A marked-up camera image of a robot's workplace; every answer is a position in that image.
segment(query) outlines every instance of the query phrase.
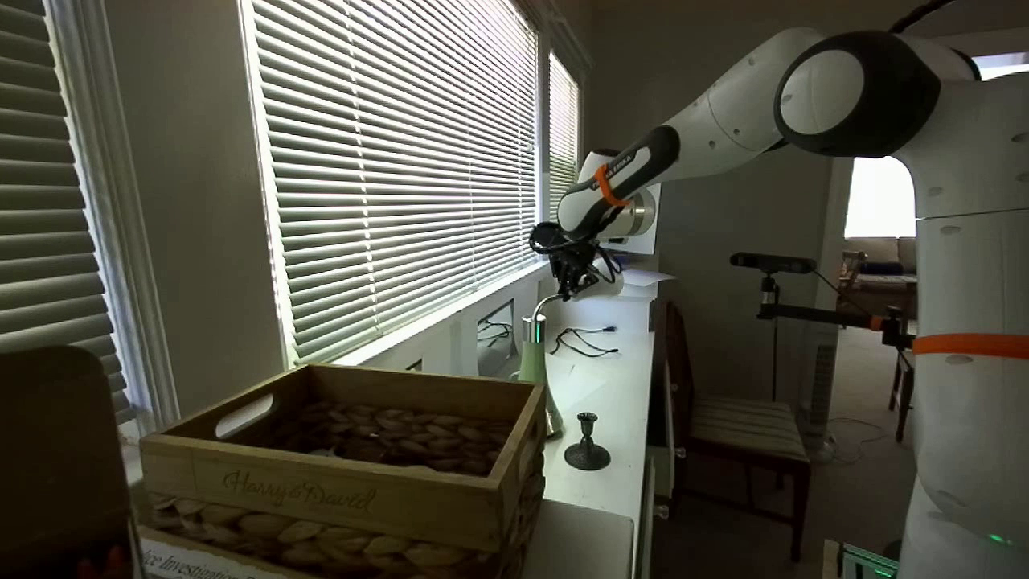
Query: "window sill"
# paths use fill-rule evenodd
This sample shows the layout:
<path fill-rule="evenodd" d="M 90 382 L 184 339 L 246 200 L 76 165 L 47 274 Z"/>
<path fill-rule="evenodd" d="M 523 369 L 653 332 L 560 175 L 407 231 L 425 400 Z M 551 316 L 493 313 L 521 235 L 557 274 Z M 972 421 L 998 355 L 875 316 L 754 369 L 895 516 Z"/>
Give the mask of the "window sill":
<path fill-rule="evenodd" d="M 405 326 L 405 327 L 400 327 L 400 332 L 392 332 L 392 334 L 368 346 L 368 348 L 359 348 L 359 351 L 351 351 L 347 356 L 337 356 L 337 361 L 331 361 L 331 363 L 333 363 L 333 367 L 359 367 L 359 363 L 371 363 L 374 356 L 379 356 L 379 355 L 387 355 L 387 351 L 412 340 L 415 334 L 421 334 L 421 332 L 428 332 L 428 327 L 453 319 L 456 313 L 475 305 L 478 298 L 486 298 L 486 297 L 493 297 L 493 292 L 497 292 L 497 289 L 505 289 L 505 287 L 516 287 L 516 282 L 521 282 L 521 281 L 526 281 L 526 277 L 537 277 L 543 267 L 547 267 L 547 261 L 532 263 L 532 267 L 523 267 L 523 271 L 516 271 L 510 277 L 502 277 L 502 281 L 483 287 L 478 292 L 471 292 L 471 297 L 462 297 L 462 298 L 456 298 L 456 302 L 449 302 L 449 305 L 444 305 L 444 310 L 437 310 L 437 313 L 430 313 L 430 316 L 425 316 L 425 319 L 418 319 L 418 322 L 412 322 L 412 326 Z"/>

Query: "white robotic arm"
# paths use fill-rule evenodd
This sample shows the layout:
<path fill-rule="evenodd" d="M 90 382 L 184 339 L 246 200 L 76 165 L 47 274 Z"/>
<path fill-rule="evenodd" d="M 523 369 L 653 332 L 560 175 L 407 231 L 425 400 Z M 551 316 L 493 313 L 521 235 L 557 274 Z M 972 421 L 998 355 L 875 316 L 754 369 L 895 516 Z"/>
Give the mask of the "white robotic arm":
<path fill-rule="evenodd" d="M 973 78 L 969 57 L 889 34 L 822 38 L 788 30 L 740 57 L 695 103 L 601 165 L 557 203 L 532 247 L 547 254 L 563 298 L 601 274 L 604 231 L 632 231 L 646 183 L 722 175 L 791 143 L 818 156 L 892 156 L 930 120 L 939 80 Z"/>
<path fill-rule="evenodd" d="M 1029 576 L 1029 74 L 978 85 L 957 51 L 895 34 L 791 30 L 563 193 L 534 230 L 570 298 L 598 237 L 659 180 L 733 170 L 779 146 L 898 156 L 915 183 L 915 490 L 899 576 Z"/>

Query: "window blinds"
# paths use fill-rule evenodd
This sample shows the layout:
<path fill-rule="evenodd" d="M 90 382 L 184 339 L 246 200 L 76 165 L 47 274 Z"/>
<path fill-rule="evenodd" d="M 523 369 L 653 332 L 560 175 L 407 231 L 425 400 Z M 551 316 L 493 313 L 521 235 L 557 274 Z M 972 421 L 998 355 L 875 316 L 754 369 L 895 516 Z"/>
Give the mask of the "window blinds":
<path fill-rule="evenodd" d="M 502 0 L 253 5 L 298 361 L 534 263 L 534 36 Z"/>
<path fill-rule="evenodd" d="M 47 41 L 42 0 L 0 5 L 0 351 L 95 355 L 121 421 L 133 412 Z"/>

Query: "wooden crate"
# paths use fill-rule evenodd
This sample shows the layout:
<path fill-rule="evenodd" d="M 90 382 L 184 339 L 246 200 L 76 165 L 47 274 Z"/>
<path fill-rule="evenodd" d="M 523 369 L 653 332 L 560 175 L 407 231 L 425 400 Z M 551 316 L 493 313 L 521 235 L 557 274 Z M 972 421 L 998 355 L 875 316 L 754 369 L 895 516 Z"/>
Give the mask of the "wooden crate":
<path fill-rule="evenodd" d="M 507 437 L 483 477 L 248 444 L 319 403 L 505 421 Z M 242 518 L 272 516 L 277 524 L 309 524 L 309 542 L 377 542 L 371 554 L 387 554 L 377 559 L 387 568 L 405 564 L 387 549 L 392 539 L 389 546 L 415 549 L 415 559 L 462 554 L 478 574 L 510 576 L 543 496 L 543 400 L 523 382 L 301 367 L 145 437 L 140 468 L 154 504 L 174 504 L 194 539 L 222 546 L 236 546 L 222 539 L 236 539 Z"/>

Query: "white wall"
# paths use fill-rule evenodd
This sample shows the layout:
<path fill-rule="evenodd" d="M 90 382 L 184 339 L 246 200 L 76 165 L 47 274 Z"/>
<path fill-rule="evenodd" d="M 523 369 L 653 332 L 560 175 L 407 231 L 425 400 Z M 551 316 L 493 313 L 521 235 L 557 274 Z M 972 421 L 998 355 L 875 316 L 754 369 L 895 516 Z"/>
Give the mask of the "white wall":
<path fill-rule="evenodd" d="M 543 30 L 543 21 L 560 21 L 576 41 L 593 51 L 593 0 L 510 0 L 521 15 L 534 25 Z"/>
<path fill-rule="evenodd" d="M 740 56 L 779 30 L 820 34 L 889 30 L 919 0 L 598 0 L 593 11 L 596 74 L 590 85 L 590 146 L 623 149 L 679 113 Z M 1029 5 L 951 5 L 909 34 L 962 36 L 1029 24 Z M 828 261 L 841 220 L 828 221 L 832 165 L 802 153 L 774 153 L 743 170 L 673 183 L 661 189 L 659 257 L 679 277 L 673 297 L 686 305 L 695 373 L 704 390 L 769 393 L 769 322 L 757 322 L 759 274 L 731 267 L 733 251 L 803 254 Z M 813 302 L 818 281 L 788 281 L 788 302 Z M 802 400 L 809 377 L 809 346 L 828 327 L 784 322 L 780 393 Z"/>
<path fill-rule="evenodd" d="M 184 412 L 283 369 L 233 0 L 107 0 Z"/>

